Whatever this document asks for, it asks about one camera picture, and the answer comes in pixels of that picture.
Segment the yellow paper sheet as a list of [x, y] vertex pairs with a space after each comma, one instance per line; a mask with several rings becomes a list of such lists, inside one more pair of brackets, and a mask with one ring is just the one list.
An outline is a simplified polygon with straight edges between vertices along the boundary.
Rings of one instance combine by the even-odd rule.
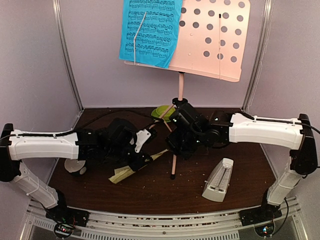
[[[151, 155], [151, 159], [154, 161], [168, 151], [169, 151], [168, 149], [165, 149], [163, 151], [155, 153], [155, 154]], [[117, 183], [123, 181], [124, 179], [130, 177], [131, 175], [133, 175], [136, 172], [137, 171], [132, 170], [131, 167], [128, 165], [123, 166], [123, 167], [114, 169], [114, 174], [108, 180], [113, 184], [117, 184]]]

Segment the pink music stand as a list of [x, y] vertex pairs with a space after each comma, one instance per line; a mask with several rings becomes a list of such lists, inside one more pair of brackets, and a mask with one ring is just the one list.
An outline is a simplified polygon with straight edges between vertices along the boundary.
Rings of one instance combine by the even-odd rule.
[[238, 82], [242, 74], [251, 3], [248, 0], [182, 0], [177, 46], [168, 68], [178, 73], [178, 99], [185, 74]]

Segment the blue sheet music paper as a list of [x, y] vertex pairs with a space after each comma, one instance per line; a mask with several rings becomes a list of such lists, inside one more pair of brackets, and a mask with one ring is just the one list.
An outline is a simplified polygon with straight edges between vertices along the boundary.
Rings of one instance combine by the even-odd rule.
[[182, 0], [125, 0], [119, 59], [167, 69], [178, 44]]

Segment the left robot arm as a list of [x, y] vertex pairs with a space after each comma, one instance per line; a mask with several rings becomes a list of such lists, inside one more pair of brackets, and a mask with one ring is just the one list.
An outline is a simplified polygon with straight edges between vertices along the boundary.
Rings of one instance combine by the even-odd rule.
[[131, 122], [114, 119], [98, 130], [76, 129], [66, 132], [27, 132], [5, 124], [0, 136], [0, 180], [17, 183], [27, 195], [38, 200], [50, 215], [61, 222], [72, 218], [64, 194], [41, 181], [23, 164], [23, 159], [63, 158], [124, 162], [133, 171], [153, 159], [142, 151], [144, 144], [156, 136], [153, 129], [138, 130]]

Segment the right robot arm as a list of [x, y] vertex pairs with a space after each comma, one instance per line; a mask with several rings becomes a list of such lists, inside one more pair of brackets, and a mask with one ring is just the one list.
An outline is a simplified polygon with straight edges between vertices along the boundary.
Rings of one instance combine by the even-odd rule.
[[309, 117], [281, 119], [251, 116], [243, 111], [217, 111], [210, 119], [191, 104], [180, 104], [169, 117], [175, 129], [165, 141], [172, 152], [189, 159], [199, 146], [224, 147], [232, 143], [258, 143], [288, 148], [290, 162], [284, 173], [266, 192], [266, 202], [256, 210], [259, 220], [268, 220], [284, 198], [318, 168], [316, 142]]

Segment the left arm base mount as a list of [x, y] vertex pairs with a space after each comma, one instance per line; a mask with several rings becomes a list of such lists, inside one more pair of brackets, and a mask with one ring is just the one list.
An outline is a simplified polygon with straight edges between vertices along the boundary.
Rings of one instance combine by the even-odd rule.
[[59, 239], [69, 238], [77, 229], [77, 227], [86, 227], [90, 213], [85, 210], [67, 207], [61, 208], [45, 208], [45, 217], [55, 222], [53, 233]]

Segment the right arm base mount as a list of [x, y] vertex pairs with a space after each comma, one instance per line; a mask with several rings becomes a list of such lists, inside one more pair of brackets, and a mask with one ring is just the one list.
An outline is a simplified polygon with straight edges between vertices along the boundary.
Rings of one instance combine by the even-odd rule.
[[274, 220], [282, 216], [277, 208], [262, 206], [241, 210], [239, 218], [243, 227], [252, 226], [255, 233], [262, 238], [271, 237], [276, 229]]

